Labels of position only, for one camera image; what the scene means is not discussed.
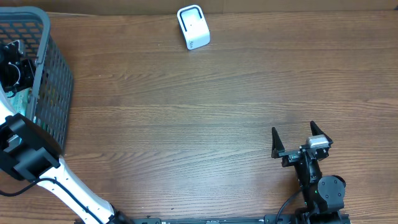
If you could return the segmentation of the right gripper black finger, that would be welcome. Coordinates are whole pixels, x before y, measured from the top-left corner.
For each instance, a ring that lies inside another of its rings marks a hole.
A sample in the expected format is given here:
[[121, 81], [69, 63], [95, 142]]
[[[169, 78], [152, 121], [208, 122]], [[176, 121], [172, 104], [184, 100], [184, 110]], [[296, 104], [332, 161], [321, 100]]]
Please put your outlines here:
[[310, 122], [312, 136], [324, 135], [325, 133], [317, 126], [314, 121]]
[[285, 152], [285, 147], [282, 144], [282, 141], [279, 137], [279, 133], [277, 132], [275, 127], [272, 127], [272, 149], [271, 149], [271, 157], [273, 159], [280, 158], [282, 153]]

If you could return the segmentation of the teal snack wrapper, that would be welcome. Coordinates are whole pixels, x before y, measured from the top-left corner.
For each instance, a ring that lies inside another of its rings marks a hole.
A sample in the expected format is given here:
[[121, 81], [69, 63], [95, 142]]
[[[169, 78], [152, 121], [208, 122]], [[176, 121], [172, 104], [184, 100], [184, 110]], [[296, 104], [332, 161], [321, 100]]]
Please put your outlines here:
[[31, 88], [27, 88], [25, 90], [19, 91], [17, 93], [8, 92], [6, 96], [10, 101], [10, 104], [15, 109], [17, 113], [20, 113], [25, 116], [27, 107], [30, 101], [30, 94], [32, 93]]

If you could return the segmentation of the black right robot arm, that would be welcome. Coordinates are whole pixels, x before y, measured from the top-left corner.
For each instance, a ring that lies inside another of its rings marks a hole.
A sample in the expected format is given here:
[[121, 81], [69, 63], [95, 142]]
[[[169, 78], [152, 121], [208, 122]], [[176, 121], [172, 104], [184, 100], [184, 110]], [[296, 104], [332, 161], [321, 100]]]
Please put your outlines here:
[[[349, 216], [340, 213], [345, 206], [345, 180], [338, 175], [324, 176], [319, 166], [329, 156], [333, 140], [314, 121], [310, 122], [310, 128], [312, 135], [294, 151], [286, 151], [276, 128], [271, 129], [271, 157], [281, 158], [282, 167], [293, 166], [300, 186], [279, 208], [274, 223], [349, 223]], [[282, 212], [299, 194], [305, 206], [283, 218]]]

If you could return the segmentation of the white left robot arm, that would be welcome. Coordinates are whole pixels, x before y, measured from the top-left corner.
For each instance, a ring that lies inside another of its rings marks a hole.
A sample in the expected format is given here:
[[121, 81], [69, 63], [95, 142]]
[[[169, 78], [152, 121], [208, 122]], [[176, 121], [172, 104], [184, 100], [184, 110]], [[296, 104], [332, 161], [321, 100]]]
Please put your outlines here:
[[70, 170], [49, 133], [9, 103], [8, 92], [25, 90], [34, 82], [32, 61], [23, 56], [20, 40], [1, 45], [1, 170], [16, 180], [29, 181], [29, 185], [1, 195], [15, 197], [39, 185], [73, 210], [80, 223], [130, 223], [130, 218], [93, 193]]

